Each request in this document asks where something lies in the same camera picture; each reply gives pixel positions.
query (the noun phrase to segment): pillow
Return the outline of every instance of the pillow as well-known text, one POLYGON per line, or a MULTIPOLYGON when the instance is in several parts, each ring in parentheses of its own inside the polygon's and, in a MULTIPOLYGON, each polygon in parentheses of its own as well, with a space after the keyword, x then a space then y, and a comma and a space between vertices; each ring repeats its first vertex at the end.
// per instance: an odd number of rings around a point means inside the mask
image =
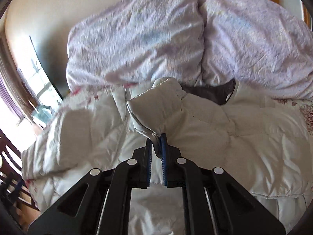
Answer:
POLYGON ((194 85, 201 80, 202 34, 198 0, 122 0, 70 31, 69 88, 163 76, 194 85))
POLYGON ((274 98, 313 99, 313 33, 269 0, 199 0, 203 81, 232 78, 274 98))

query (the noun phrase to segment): purple curtain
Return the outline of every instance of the purple curtain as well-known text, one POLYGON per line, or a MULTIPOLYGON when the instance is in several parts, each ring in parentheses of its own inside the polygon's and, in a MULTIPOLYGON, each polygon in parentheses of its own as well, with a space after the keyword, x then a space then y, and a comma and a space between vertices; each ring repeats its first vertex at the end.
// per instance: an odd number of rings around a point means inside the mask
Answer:
POLYGON ((12 100, 11 96, 9 95, 4 83, 2 77, 0 77, 0 98, 4 101, 4 103, 8 106, 10 111, 17 115, 20 119, 24 117, 21 110, 17 107, 15 102, 12 100))

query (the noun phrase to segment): brown curtain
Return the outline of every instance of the brown curtain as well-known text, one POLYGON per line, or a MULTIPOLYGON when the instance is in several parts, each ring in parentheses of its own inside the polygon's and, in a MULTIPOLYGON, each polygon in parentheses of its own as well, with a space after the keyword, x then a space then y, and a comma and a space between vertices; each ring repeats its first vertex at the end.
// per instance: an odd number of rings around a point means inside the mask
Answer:
POLYGON ((33 106, 36 107, 38 102, 36 97, 32 96, 27 90, 25 83, 17 72, 4 33, 0 33, 0 75, 15 104, 21 109, 24 116, 32 121, 33 106))

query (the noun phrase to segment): fluffy pillow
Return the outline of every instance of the fluffy pillow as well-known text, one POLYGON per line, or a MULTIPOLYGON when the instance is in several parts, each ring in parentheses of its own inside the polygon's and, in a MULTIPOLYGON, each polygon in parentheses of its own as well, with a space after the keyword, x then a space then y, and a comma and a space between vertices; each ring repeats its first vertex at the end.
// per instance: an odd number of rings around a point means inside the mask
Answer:
POLYGON ((313 99, 313 33, 269 0, 199 0, 203 80, 235 78, 275 98, 313 99))
POLYGON ((69 88, 163 76, 194 85, 201 79, 202 34, 198 0, 123 0, 70 31, 69 88))

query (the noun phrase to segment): silver screw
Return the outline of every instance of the silver screw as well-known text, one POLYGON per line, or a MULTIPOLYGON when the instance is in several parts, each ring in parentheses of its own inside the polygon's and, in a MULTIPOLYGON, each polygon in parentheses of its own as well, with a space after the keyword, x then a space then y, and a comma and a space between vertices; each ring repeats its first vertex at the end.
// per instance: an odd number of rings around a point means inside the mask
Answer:
POLYGON ((92 176, 97 176, 99 174, 100 174, 100 170, 99 169, 92 169, 90 171, 90 175, 92 175, 92 176))
POLYGON ((127 164, 128 165, 135 165, 137 163, 137 160, 136 159, 129 159, 128 161, 127 161, 127 164))
POLYGON ((187 162, 186 159, 182 157, 178 158, 176 161, 178 164, 185 164, 187 162))
POLYGON ((223 170, 223 168, 221 168, 221 167, 215 167, 214 168, 214 173, 216 173, 216 174, 223 174, 223 172, 224 172, 224 170, 223 170))

